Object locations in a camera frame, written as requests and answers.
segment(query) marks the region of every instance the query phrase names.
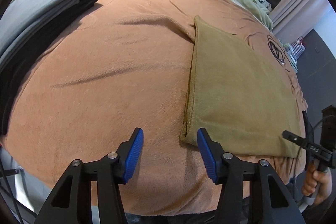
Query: brown towel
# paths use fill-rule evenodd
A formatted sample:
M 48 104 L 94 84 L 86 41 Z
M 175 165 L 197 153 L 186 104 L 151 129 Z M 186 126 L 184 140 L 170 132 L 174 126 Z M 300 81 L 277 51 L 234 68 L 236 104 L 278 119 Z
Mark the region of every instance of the brown towel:
M 295 97 L 278 71 L 236 35 L 195 17 L 196 39 L 181 139 L 197 145 L 206 127 L 234 154 L 294 158 L 298 146 L 281 137 L 300 135 Z
M 27 172 L 53 187 L 73 159 L 98 160 L 142 127 L 141 159 L 133 178 L 120 186 L 125 211 L 176 215 L 216 209 L 221 186 L 207 177 L 198 149 L 179 141 L 196 15 L 236 33 L 272 62 L 298 106 L 306 108 L 295 72 L 270 53 L 266 37 L 272 34 L 231 1 L 99 0 L 27 74 L 1 143 Z M 304 134 L 303 120 L 300 125 Z M 285 182 L 293 175 L 291 158 L 240 158 L 268 159 Z M 297 173 L 304 165 L 301 157 Z

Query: orange blanket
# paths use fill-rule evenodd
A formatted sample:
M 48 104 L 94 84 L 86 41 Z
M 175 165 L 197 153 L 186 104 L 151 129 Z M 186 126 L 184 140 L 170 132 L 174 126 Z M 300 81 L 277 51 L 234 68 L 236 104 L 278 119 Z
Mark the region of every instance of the orange blanket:
M 120 187 L 125 211 L 176 215 L 216 209 L 221 186 L 207 177 L 197 148 L 179 142 L 196 15 L 268 59 L 299 110 L 306 109 L 290 64 L 282 67 L 268 49 L 271 33 L 231 1 L 99 0 L 27 74 L 1 143 L 26 171 L 52 187 L 73 159 L 98 160 L 141 127 L 140 162 Z M 304 134 L 302 117 L 300 126 Z M 241 158 L 268 159 L 284 182 L 293 175 L 290 158 Z M 304 164 L 302 156 L 297 173 Z

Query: finger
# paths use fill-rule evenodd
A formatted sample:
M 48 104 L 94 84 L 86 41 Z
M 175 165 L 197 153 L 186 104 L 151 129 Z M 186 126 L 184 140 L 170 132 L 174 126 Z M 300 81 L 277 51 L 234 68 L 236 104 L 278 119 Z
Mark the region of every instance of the finger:
M 308 165 L 308 169 L 307 171 L 310 173 L 313 173 L 316 170 L 315 165 L 314 165 L 314 161 L 312 161 L 309 165 Z
M 314 171 L 313 173 L 314 180 L 321 182 L 321 183 L 328 183 L 329 182 L 329 173 Z
M 304 184 L 308 184 L 310 187 L 315 188 L 316 185 L 317 185 L 317 181 L 315 179 L 313 179 L 312 176 L 307 176 L 305 181 L 304 181 Z
M 305 196 L 309 196 L 309 195 L 311 195 L 311 193 L 309 193 L 309 192 L 305 189 L 305 187 L 302 187 L 301 192 L 302 192 L 302 194 L 305 195 Z
M 311 187 L 307 184 L 303 185 L 303 188 L 307 191 L 307 193 L 309 193 L 308 195 L 312 194 L 315 192 L 315 187 Z

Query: folded towel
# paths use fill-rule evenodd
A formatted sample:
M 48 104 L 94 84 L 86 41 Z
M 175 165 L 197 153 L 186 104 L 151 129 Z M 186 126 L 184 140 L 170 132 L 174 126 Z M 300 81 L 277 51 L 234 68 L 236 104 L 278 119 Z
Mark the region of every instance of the folded towel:
M 53 40 L 97 0 L 14 0 L 0 20 L 0 134 L 22 78 Z
M 298 147 L 282 138 L 300 135 L 299 110 L 278 71 L 236 35 L 195 17 L 196 38 L 181 139 L 197 144 L 206 127 L 233 154 L 294 158 Z

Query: gray folded cloth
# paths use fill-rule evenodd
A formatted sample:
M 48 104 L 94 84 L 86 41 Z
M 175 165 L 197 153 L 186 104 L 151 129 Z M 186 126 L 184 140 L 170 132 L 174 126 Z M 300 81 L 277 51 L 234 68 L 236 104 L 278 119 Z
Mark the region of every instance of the gray folded cloth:
M 24 42 L 79 0 L 15 0 L 0 20 L 0 73 Z

